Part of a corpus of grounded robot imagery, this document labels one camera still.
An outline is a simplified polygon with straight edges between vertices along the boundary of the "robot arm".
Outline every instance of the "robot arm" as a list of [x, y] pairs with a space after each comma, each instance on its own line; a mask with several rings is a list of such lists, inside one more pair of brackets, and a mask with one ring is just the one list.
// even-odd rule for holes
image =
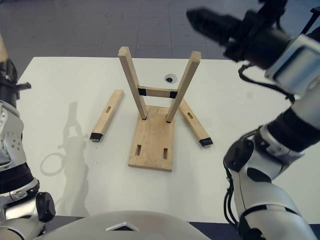
[[[226, 47], [226, 57], [266, 70], [265, 77], [274, 82], [272, 89], [293, 102], [274, 121], [244, 135], [228, 150], [223, 160], [230, 181], [225, 205], [228, 202], [233, 221], [226, 209], [225, 215], [245, 240], [315, 240], [290, 196], [272, 180], [320, 141], [320, 44], [304, 35], [291, 39], [283, 32], [279, 19], [286, 1], [264, 2], [259, 12], [248, 11], [243, 21], [204, 8], [187, 12], [197, 31]], [[239, 74], [246, 79], [243, 69]], [[233, 191], [239, 223], [230, 210]]]
[[24, 124], [16, 109], [19, 91], [17, 71], [0, 37], [0, 239], [31, 240], [55, 216], [51, 195], [39, 192], [22, 143]]

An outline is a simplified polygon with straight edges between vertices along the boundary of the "black rubber foot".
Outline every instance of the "black rubber foot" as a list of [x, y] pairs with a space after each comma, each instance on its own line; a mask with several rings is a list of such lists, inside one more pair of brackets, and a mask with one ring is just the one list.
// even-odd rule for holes
[[202, 147], [209, 147], [210, 145], [214, 144], [214, 142], [211, 140], [211, 137], [201, 139], [199, 143], [202, 145]]
[[92, 132], [90, 136], [90, 140], [93, 142], [100, 142], [100, 139], [102, 138], [102, 136], [103, 135], [101, 133]]

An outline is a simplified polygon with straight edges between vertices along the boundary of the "wooden board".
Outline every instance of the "wooden board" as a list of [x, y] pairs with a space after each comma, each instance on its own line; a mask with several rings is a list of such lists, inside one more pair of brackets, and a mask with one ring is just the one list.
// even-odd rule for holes
[[148, 117], [138, 117], [128, 165], [171, 172], [175, 119], [167, 122], [167, 107], [146, 107]]
[[114, 116], [123, 96], [124, 91], [122, 89], [114, 90], [98, 122], [92, 130], [90, 140], [92, 140], [93, 142], [99, 142], [103, 135], [105, 135], [110, 121]]
[[119, 50], [118, 57], [120, 59], [126, 80], [128, 81], [129, 87], [131, 89], [135, 104], [138, 108], [140, 116], [142, 119], [147, 118], [146, 104], [142, 96], [140, 96], [138, 91], [138, 77], [135, 70], [134, 63], [132, 62], [131, 53], [129, 47], [122, 46]]
[[178, 93], [177, 89], [157, 88], [149, 86], [138, 86], [141, 96], [151, 96], [159, 98], [175, 99]]
[[172, 119], [174, 119], [175, 114], [178, 110], [178, 107], [184, 98], [184, 95], [189, 87], [189, 84], [194, 77], [196, 70], [200, 64], [201, 61], [201, 52], [199, 51], [193, 51], [191, 53], [190, 59], [186, 65], [186, 68], [184, 70], [183, 76], [181, 78], [181, 81], [179, 83], [178, 87], [178, 93], [175, 97], [175, 99], [172, 101], [170, 109], [168, 111], [166, 121], [171, 122]]
[[179, 111], [183, 116], [184, 120], [188, 123], [189, 127], [191, 128], [194, 136], [200, 142], [203, 147], [208, 147], [214, 144], [212, 139], [209, 137], [207, 131], [199, 122], [197, 116], [189, 107], [186, 100], [182, 99], [179, 105]]

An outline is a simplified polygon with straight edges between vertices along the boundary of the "gray floor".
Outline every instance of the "gray floor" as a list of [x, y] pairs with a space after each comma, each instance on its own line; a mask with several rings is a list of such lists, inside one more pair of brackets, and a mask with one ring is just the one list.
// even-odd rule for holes
[[[320, 1], [288, 2], [282, 24], [296, 36]], [[199, 6], [239, 18], [259, 8], [258, 0], [2, 0], [0, 33], [19, 74], [32, 57], [116, 57], [120, 46], [136, 58], [188, 58], [200, 51], [204, 59], [223, 59], [223, 50], [185, 17]]]

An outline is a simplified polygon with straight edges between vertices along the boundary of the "round hole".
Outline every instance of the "round hole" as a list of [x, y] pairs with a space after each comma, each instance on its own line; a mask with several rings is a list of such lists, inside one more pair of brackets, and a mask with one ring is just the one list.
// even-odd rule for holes
[[174, 74], [167, 74], [165, 77], [164, 77], [164, 80], [166, 83], [168, 84], [174, 84], [177, 82], [177, 76], [174, 75]]

